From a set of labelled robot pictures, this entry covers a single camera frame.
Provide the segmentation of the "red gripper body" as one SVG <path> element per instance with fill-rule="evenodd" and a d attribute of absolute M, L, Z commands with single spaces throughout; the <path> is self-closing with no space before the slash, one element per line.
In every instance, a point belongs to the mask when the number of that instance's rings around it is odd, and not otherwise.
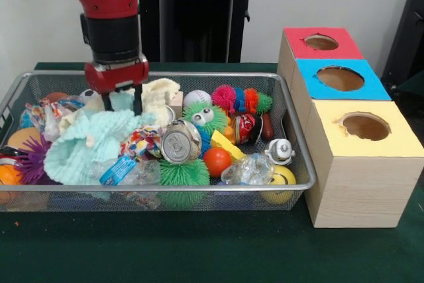
<path fill-rule="evenodd" d="M 148 79 L 148 72 L 148 60 L 144 55 L 135 60 L 114 64 L 86 63 L 84 68 L 89 87 L 99 94 L 141 85 Z"/>

